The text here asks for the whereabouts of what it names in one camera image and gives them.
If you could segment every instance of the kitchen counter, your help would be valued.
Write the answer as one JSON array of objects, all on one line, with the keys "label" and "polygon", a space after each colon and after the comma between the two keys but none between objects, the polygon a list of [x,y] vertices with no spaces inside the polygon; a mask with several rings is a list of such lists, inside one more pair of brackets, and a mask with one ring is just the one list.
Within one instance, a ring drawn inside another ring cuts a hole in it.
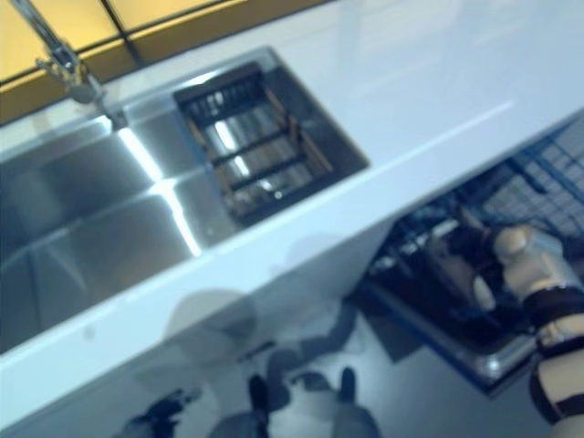
[{"label": "kitchen counter", "polygon": [[[0,430],[159,344],[186,297],[237,292],[205,318],[576,114],[583,20],[579,0],[339,0],[108,84],[127,99],[269,44],[370,167],[6,353]],[[89,111],[64,101],[3,127],[0,160]]]}]

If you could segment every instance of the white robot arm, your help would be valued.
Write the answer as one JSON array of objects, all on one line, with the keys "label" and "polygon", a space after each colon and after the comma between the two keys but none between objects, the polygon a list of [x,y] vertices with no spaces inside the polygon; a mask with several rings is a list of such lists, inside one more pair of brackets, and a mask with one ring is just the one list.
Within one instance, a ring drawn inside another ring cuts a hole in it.
[{"label": "white robot arm", "polygon": [[558,239],[528,225],[492,235],[504,278],[537,331],[543,357],[533,401],[555,424],[552,438],[584,438],[584,285]]}]

